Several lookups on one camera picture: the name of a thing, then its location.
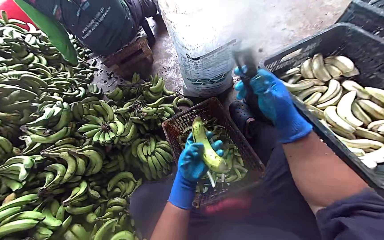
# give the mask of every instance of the crate handle hole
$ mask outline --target crate handle hole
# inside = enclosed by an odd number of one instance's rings
[[[290,53],[290,54],[287,54],[287,55],[285,55],[285,56],[281,59],[281,62],[282,62],[282,61],[285,61],[285,60],[288,60],[288,59],[290,59],[290,58],[293,58],[293,57],[295,57],[295,56],[298,56],[298,55],[300,55],[302,52],[303,52],[303,48],[300,48],[299,50],[296,50],[296,51],[294,51],[294,52],[292,52],[292,53]]]

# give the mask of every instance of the wooden pallet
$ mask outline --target wooden pallet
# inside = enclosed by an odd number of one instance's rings
[[[132,74],[132,67],[139,61],[146,58],[153,62],[152,50],[146,37],[145,31],[140,28],[136,37],[130,43],[114,54],[102,59],[102,63],[124,77]]]

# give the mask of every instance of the plastic crate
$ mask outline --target plastic crate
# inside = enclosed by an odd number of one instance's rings
[[[362,86],[384,89],[384,40],[361,28],[347,23],[338,23],[306,38],[260,63],[275,75],[280,76],[290,68],[299,66],[316,53],[323,56],[343,55],[355,63],[360,75],[354,76]],[[384,189],[384,165],[371,170],[361,163],[306,107],[295,102],[300,114],[314,126],[314,131],[324,142],[357,172],[370,186]]]
[[[360,26],[384,39],[384,0],[352,0],[338,22]]]
[[[205,194],[197,194],[194,206],[203,207],[213,204],[226,196],[256,186],[264,176],[265,166],[215,97],[209,98],[163,122],[163,130],[172,148],[176,164],[182,153],[178,136],[185,128],[192,126],[192,122],[197,116],[204,121],[216,117],[217,123],[227,129],[232,142],[238,146],[239,153],[244,161],[244,167],[248,170],[248,173],[241,181],[232,182],[229,185],[227,183],[217,183],[216,189],[209,189]]]

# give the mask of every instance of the gloved hand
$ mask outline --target gloved hand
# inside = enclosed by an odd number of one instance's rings
[[[210,139],[213,133],[207,132],[206,135]],[[220,149],[222,145],[220,140],[211,145],[219,156],[223,155],[223,150]],[[185,149],[180,154],[176,178],[168,198],[174,206],[181,209],[192,208],[197,181],[208,171],[207,165],[202,160],[203,153],[204,145],[195,143],[190,133],[186,139]]]
[[[242,70],[246,72],[247,68],[242,67]],[[238,68],[235,74],[240,75]],[[274,74],[259,69],[250,86],[257,95],[260,111],[274,123],[281,143],[295,142],[312,131],[312,125],[297,112],[289,91]],[[245,99],[247,90],[242,82],[235,90],[239,91],[237,99]]]

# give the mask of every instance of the red object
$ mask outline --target red object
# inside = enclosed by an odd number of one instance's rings
[[[215,205],[206,206],[204,212],[206,214],[216,214],[225,216],[244,216],[248,214],[251,206],[251,198],[245,195],[240,198],[223,199]]]
[[[0,0],[0,17],[1,10],[4,10],[7,13],[8,19],[17,19],[25,23],[31,23],[36,28],[38,28],[32,20],[26,15],[26,13],[13,1],[13,0]],[[18,25],[26,30],[29,30],[29,26]]]

